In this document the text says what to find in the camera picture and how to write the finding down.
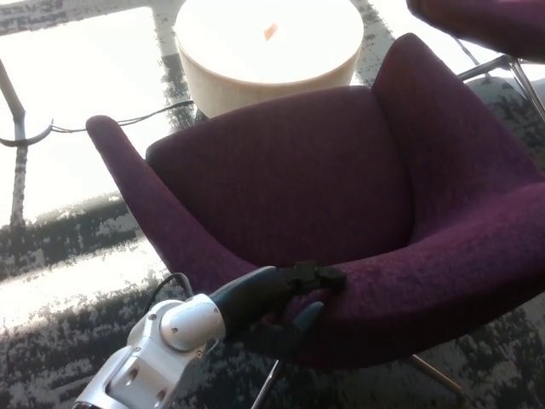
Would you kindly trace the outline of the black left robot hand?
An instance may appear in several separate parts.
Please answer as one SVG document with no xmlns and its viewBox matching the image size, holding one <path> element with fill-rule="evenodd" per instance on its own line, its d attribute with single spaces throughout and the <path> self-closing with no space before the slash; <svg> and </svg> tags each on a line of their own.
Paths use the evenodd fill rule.
<svg viewBox="0 0 545 409">
<path fill-rule="evenodd" d="M 210 298 L 225 325 L 224 342 L 241 343 L 253 353 L 282 360 L 294 354 L 324 304 L 310 303 L 284 326 L 262 318 L 284 308 L 293 297 L 322 289 L 339 292 L 346 283 L 346 274 L 338 268 L 298 262 L 289 268 L 259 268 L 225 284 Z"/>
</svg>

